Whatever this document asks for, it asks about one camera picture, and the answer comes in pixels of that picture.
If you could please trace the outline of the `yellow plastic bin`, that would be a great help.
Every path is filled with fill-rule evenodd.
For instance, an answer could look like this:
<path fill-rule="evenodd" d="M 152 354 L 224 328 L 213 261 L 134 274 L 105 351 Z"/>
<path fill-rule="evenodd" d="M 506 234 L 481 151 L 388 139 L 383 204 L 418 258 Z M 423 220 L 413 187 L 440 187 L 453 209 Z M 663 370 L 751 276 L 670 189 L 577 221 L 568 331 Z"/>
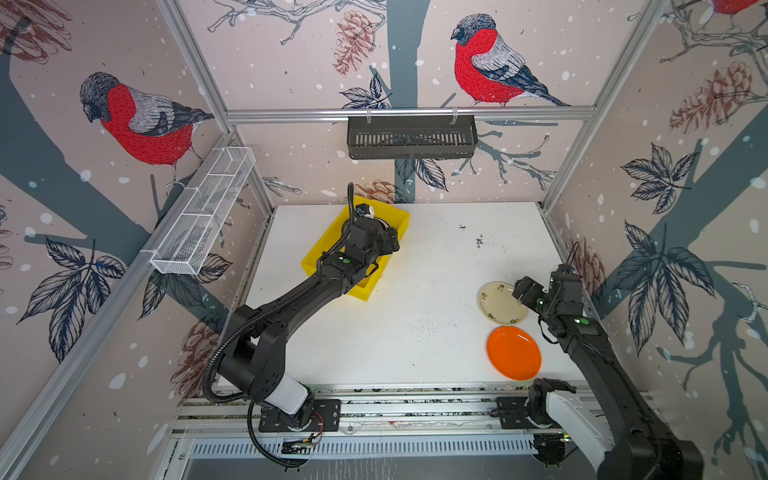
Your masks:
<path fill-rule="evenodd" d="M 391 204 L 383 203 L 377 200 L 369 200 L 355 195 L 355 208 L 360 209 L 361 204 L 369 205 L 373 209 L 373 215 L 376 218 L 386 222 L 390 227 L 395 228 L 398 233 L 398 240 L 403 240 L 410 222 L 410 214 L 407 211 L 397 208 Z M 342 226 L 348 219 L 348 208 L 344 207 L 342 212 L 334 219 L 331 225 L 326 229 L 325 233 L 310 249 L 309 253 L 304 257 L 301 262 L 301 266 L 308 276 L 311 276 L 317 270 L 317 260 L 322 256 L 322 254 L 329 251 L 331 247 L 341 238 Z M 374 267 L 371 266 L 367 271 L 368 277 L 363 279 L 354 288 L 352 288 L 349 292 L 349 295 L 362 301 L 368 301 L 377 283 L 382 278 L 384 271 L 390 262 L 390 258 L 391 256 L 380 256 L 377 259 L 379 268 L 374 270 Z"/>

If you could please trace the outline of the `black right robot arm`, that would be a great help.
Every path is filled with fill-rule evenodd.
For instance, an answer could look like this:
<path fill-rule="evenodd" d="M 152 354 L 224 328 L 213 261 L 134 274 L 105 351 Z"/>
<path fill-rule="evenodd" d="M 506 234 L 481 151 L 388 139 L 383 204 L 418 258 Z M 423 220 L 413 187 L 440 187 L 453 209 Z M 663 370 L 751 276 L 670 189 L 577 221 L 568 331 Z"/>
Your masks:
<path fill-rule="evenodd" d="M 525 403 L 537 427 L 559 425 L 600 479 L 700 479 L 704 461 L 696 445 L 679 439 L 634 386 L 600 322 L 583 313 L 582 282 L 561 264 L 548 286 L 524 277 L 513 296 L 536 313 L 543 334 L 575 363 L 603 415 L 587 410 L 564 380 L 536 378 Z"/>

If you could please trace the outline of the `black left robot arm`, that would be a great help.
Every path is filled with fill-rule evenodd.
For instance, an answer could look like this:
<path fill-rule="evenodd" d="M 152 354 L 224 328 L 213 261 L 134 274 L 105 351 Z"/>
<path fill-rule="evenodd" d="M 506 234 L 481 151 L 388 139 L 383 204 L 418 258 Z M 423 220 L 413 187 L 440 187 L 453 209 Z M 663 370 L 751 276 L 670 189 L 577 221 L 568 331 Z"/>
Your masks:
<path fill-rule="evenodd" d="M 399 250 L 397 229 L 356 213 L 340 239 L 322 253 L 315 272 L 278 299 L 232 315 L 229 330 L 206 365 L 203 396 L 214 404 L 245 399 L 275 409 L 281 421 L 301 428 L 311 421 L 314 394 L 285 370 L 291 336 L 328 303 L 347 294 Z"/>

